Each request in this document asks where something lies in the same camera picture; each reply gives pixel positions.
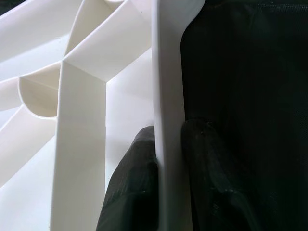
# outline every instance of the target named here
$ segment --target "black cloth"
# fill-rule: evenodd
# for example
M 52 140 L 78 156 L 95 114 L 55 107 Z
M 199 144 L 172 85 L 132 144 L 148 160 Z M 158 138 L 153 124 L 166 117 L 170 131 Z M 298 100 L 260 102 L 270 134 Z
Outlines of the black cloth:
M 206 0 L 181 41 L 186 119 L 215 124 L 263 230 L 308 230 L 307 25 L 307 0 Z
M 25 0 L 0 0 L 0 15 L 16 7 Z
M 190 175 L 194 231 L 263 231 L 250 200 L 256 193 L 252 179 L 212 125 L 186 121 L 182 149 Z
M 142 129 L 114 171 L 96 231 L 156 231 L 158 168 L 154 127 Z

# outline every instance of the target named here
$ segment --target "white plastic frame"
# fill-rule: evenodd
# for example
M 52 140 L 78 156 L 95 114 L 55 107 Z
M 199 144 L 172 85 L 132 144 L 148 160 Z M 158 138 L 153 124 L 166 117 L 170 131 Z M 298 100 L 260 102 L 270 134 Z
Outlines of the white plastic frame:
M 180 145 L 185 121 L 180 43 L 205 0 L 154 0 L 152 62 L 156 155 L 160 165 L 160 229 L 192 230 L 189 180 Z

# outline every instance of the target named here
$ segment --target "white plastic structure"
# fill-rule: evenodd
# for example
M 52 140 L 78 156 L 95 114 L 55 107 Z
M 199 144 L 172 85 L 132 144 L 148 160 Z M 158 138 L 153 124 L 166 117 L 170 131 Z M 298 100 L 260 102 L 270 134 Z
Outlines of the white plastic structure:
M 182 161 L 180 130 L 185 121 L 180 43 L 205 0 L 155 0 L 152 23 L 154 123 L 159 160 L 160 227 L 192 230 L 188 175 Z
M 154 124 L 151 0 L 27 0 L 0 16 L 0 50 L 0 230 L 95 230 Z

